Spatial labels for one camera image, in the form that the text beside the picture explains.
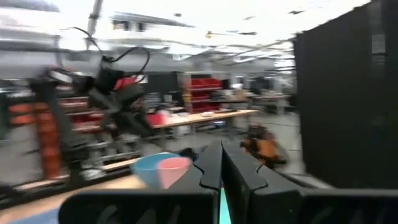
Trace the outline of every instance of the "wall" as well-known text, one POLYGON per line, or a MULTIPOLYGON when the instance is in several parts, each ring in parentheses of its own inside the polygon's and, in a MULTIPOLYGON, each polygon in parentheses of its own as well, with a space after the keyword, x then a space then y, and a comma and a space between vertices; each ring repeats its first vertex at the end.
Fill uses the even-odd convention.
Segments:
MULTIPOLYGON (((128 55, 116 64, 116 68, 126 71, 137 71, 145 62, 143 55, 128 55)), ((89 62, 68 62, 66 67, 87 73, 95 73, 98 69, 100 56, 93 57, 89 62)), ((43 68, 55 65, 55 56, 51 52, 11 52, 0 50, 0 78, 24 78, 38 74, 43 68)), ((171 55, 151 55, 147 66, 150 72, 216 70, 228 73, 261 72, 272 69, 273 61, 257 60, 232 66, 209 62, 206 58, 193 57, 176 62, 171 55)))

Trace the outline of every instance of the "wooden table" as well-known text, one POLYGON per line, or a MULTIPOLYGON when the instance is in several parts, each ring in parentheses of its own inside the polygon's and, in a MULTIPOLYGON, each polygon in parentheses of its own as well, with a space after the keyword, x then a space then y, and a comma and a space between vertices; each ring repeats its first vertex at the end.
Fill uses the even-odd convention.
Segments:
POLYGON ((215 113, 211 116, 203 116, 202 114, 190 114, 186 117, 179 119, 171 119, 165 124, 155 125, 155 128, 171 128, 183 125, 189 125, 194 123, 201 123, 206 121, 215 121, 219 119, 235 118, 238 116, 247 116, 253 113, 257 113, 257 110, 238 110, 230 113, 215 113))
POLYGON ((166 121, 166 123, 161 124, 161 125, 156 125, 154 126, 155 128, 160 130, 160 147, 164 152, 167 152, 167 147, 166 147, 166 133, 165 129, 166 128, 172 128, 172 127, 177 127, 177 126, 183 126, 183 125, 191 125, 195 123, 202 123, 202 122, 207 122, 207 121, 216 121, 216 120, 224 120, 226 123, 226 128, 228 132, 229 138, 233 138, 234 136, 234 127, 233 127, 233 119, 238 116, 246 116, 248 124, 250 123, 249 116, 253 113, 257 113, 257 110, 238 110, 235 112, 230 112, 230 113, 215 113, 211 116, 203 116, 202 114, 190 114, 187 115, 186 117, 181 117, 177 119, 170 119, 166 121))
MULTIPOLYGON (((118 162, 115 164, 110 164, 104 166, 106 170, 112 170, 118 167, 127 166, 138 159, 131 159, 128 161, 118 162)), ((34 187, 40 187, 48 184, 53 184, 59 182, 60 180, 43 180, 34 182, 32 184, 25 184, 17 187, 19 190, 31 189, 34 187)), ((83 189, 74 190, 71 192, 67 192, 64 194, 54 195, 52 197, 44 198, 41 200, 36 200, 34 202, 26 203, 23 205, 18 205, 12 208, 5 209, 0 212, 0 223, 12 222, 21 218, 27 218, 32 215, 37 215, 43 212, 47 212, 52 209, 56 209, 61 206, 62 202, 71 196, 72 194, 76 194, 81 192, 82 190, 88 189, 142 189, 145 187, 145 184, 142 183, 136 175, 130 175, 128 177, 122 177, 115 180, 110 180, 107 182, 103 182, 101 184, 92 185, 90 187, 85 187, 83 189)))

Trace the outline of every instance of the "blue bowl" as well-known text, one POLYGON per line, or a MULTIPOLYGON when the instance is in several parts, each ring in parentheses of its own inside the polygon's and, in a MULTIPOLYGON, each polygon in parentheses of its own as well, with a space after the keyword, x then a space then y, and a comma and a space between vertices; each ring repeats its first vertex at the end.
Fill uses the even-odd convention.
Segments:
POLYGON ((160 153, 143 157, 130 166, 131 171, 146 184, 147 187, 153 189, 161 188, 159 177, 157 175, 157 164, 164 160, 174 157, 181 157, 172 153, 160 153))

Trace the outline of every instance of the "pipe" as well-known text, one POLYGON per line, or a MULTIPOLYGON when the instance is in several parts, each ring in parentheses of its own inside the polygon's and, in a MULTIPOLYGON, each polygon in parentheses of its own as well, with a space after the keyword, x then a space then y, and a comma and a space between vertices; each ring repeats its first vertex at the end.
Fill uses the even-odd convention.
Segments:
MULTIPOLYGON (((100 17, 101 8, 103 5, 103 0, 95 0, 93 11, 91 12, 90 16, 88 17, 88 25, 87 25, 87 32, 92 37, 95 33, 95 27, 97 26, 98 18, 100 17)), ((87 50, 90 48, 91 42, 87 39, 86 41, 86 48, 87 50)))
POLYGON ((233 58, 233 57, 236 57, 236 56, 239 56, 239 55, 242 55, 242 54, 246 54, 246 53, 250 53, 250 52, 255 52, 255 51, 257 51, 257 50, 261 50, 261 49, 266 48, 266 47, 270 47, 270 46, 277 45, 277 44, 282 44, 282 43, 284 43, 284 42, 291 41, 291 40, 293 40, 293 39, 278 40, 277 42, 274 42, 274 43, 271 43, 271 44, 262 45, 262 46, 260 46, 260 47, 256 47, 255 49, 252 49, 252 50, 247 50, 247 51, 245 51, 245 52, 240 52, 240 53, 237 53, 237 54, 234 54, 234 55, 230 55, 230 56, 224 57, 224 58, 219 58, 219 59, 216 59, 216 60, 217 60, 217 61, 226 60, 226 59, 233 58))

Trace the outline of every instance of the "cable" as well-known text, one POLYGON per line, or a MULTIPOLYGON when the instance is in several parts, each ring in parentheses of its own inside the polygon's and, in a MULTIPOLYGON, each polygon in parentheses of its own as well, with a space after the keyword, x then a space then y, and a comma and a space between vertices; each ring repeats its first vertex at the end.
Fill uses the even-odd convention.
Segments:
MULTIPOLYGON (((141 82, 141 81, 143 81, 143 80, 145 79, 146 76, 143 75, 142 78, 141 78, 140 80, 136 80, 136 79, 138 78, 138 76, 145 70, 146 66, 147 66, 148 63, 149 63, 149 60, 150 60, 150 52, 149 52, 147 49, 145 49, 145 48, 143 48, 143 47, 131 47, 130 49, 127 49, 127 50, 126 50, 123 54, 121 54, 120 56, 118 56, 118 57, 116 57, 116 58, 112 58, 112 57, 109 57, 109 56, 105 56, 104 52, 103 52, 103 51, 101 50, 101 48, 98 46, 98 44, 97 44, 97 42, 95 41, 95 39, 92 38, 92 36, 91 36, 87 31, 85 31, 85 30, 83 30, 83 29, 81 29, 81 28, 79 28, 79 27, 69 27, 69 28, 61 29, 61 30, 68 30, 68 29, 76 29, 76 30, 78 30, 78 31, 80 31, 80 32, 82 32, 82 33, 84 33, 84 34, 86 34, 86 35, 87 35, 87 39, 99 50, 100 54, 102 55, 102 59, 103 59, 105 62, 114 63, 114 62, 117 62, 117 61, 121 60, 124 56, 126 56, 126 55, 129 54, 130 52, 133 52, 133 51, 135 51, 135 50, 143 50, 143 51, 146 53, 147 58, 146 58, 146 61, 145 61, 144 65, 142 66, 142 68, 141 68, 138 72, 134 72, 132 75, 130 75, 130 73, 126 72, 126 75, 125 75, 124 77, 131 77, 131 76, 135 75, 134 83, 139 83, 139 82, 141 82)), ((60 47, 59 47, 60 39, 61 39, 61 35, 57 35, 56 38, 55 38, 55 46, 56 46, 56 48, 57 48, 57 51, 55 52, 55 59, 56 59, 57 65, 58 65, 59 67, 61 67, 61 68, 64 68, 63 62, 62 62, 62 59, 61 59, 61 56, 60 56, 60 53, 61 53, 61 52, 60 52, 60 47)))

